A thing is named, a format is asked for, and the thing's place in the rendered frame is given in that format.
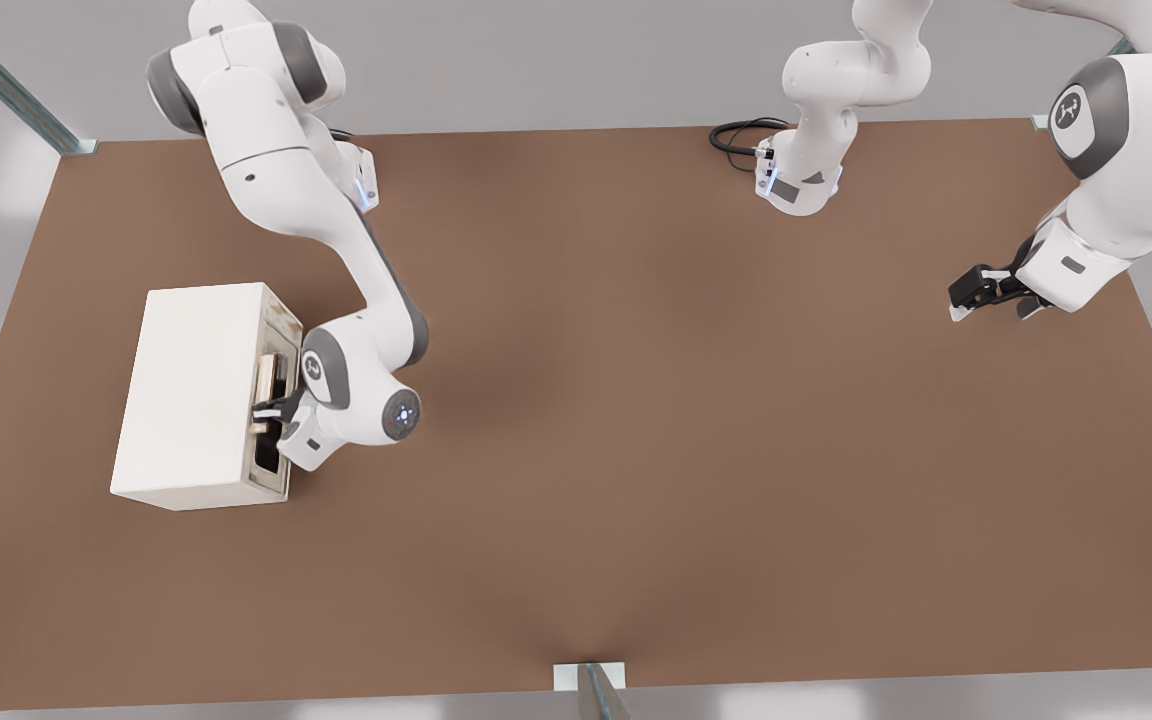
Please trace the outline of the white oven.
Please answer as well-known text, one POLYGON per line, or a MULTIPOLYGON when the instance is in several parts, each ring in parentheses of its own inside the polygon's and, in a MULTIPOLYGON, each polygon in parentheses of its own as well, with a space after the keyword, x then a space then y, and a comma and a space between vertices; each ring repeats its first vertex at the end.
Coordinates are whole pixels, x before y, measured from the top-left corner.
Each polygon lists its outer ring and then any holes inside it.
POLYGON ((297 388, 303 331, 262 282, 147 291, 111 493, 172 511, 283 502, 282 424, 253 406, 297 388))

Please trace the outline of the oven door with pale handle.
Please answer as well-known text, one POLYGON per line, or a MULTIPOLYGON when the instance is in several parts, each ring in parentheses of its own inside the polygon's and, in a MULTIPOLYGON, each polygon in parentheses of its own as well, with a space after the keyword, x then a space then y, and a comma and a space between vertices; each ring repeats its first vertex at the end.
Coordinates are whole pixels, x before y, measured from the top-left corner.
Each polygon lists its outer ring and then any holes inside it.
POLYGON ((288 357, 285 354, 262 354, 256 366, 252 420, 248 435, 253 441, 253 465, 265 473, 278 473, 280 454, 276 442, 285 429, 285 397, 288 391, 288 357))

